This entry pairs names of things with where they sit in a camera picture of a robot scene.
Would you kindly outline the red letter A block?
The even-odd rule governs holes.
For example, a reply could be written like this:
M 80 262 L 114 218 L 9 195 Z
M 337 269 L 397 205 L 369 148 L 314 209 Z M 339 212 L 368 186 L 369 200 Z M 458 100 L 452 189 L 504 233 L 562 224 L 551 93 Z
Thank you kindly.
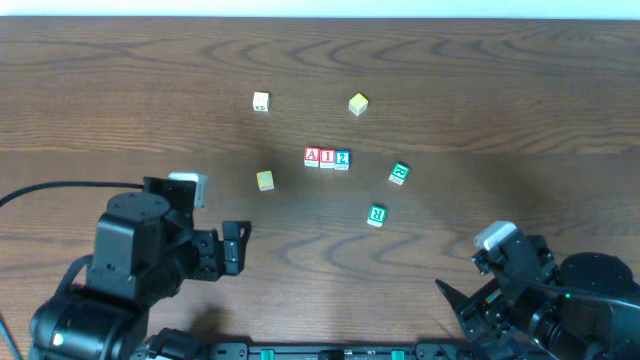
M 318 147 L 307 146 L 304 151 L 304 165 L 306 167 L 317 168 L 320 163 L 320 149 Z

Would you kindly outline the red letter I block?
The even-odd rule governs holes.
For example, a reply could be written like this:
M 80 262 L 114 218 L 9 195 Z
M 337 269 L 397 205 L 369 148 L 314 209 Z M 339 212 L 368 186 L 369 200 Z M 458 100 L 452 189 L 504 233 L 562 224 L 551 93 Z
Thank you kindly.
M 336 160 L 335 149 L 321 149 L 319 151 L 319 167 L 323 169 L 334 169 Z

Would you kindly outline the blue number 2 block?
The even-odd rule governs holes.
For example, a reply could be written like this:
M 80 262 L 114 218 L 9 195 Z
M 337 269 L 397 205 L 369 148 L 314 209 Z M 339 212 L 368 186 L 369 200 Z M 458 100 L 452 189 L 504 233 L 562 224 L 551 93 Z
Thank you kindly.
M 349 150 L 337 150 L 335 152 L 335 170 L 348 170 L 351 165 L 351 152 Z

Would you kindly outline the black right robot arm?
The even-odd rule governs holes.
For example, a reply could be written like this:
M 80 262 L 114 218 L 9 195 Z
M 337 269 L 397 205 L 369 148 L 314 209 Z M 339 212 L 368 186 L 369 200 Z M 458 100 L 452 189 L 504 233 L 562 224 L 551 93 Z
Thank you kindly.
M 556 263 L 543 237 L 515 231 L 472 261 L 493 277 L 473 295 L 436 283 L 469 342 L 458 358 L 638 358 L 639 285 L 619 258 Z

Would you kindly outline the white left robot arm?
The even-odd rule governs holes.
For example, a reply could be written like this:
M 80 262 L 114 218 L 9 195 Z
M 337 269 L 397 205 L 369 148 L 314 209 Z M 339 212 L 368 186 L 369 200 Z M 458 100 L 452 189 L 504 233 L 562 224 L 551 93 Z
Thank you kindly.
M 195 229 L 191 209 L 159 194 L 111 198 L 93 254 L 70 265 L 34 314 L 30 358 L 130 358 L 146 337 L 150 309 L 185 280 L 215 282 L 243 270 L 252 226 L 225 221 L 222 228 Z

